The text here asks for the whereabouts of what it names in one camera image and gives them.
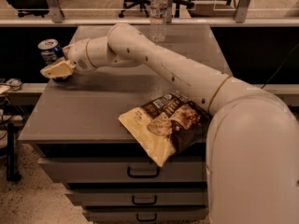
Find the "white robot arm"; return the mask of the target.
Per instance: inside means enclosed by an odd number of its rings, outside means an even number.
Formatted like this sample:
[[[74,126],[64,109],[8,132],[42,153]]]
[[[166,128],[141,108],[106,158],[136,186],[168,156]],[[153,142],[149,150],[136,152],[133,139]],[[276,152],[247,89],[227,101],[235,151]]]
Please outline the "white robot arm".
[[[145,64],[211,117],[210,224],[299,224],[299,123],[276,95],[163,48],[128,23],[70,46],[44,77]]]

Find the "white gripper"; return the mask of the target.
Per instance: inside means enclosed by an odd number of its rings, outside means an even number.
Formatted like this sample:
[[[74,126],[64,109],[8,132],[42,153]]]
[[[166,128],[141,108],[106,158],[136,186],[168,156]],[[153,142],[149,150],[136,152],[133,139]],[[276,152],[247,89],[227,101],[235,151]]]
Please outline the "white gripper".
[[[79,40],[63,47],[64,57],[68,61],[60,61],[47,65],[40,70],[46,78],[68,77],[75,73],[91,73],[96,67],[92,65],[87,55],[89,38]]]

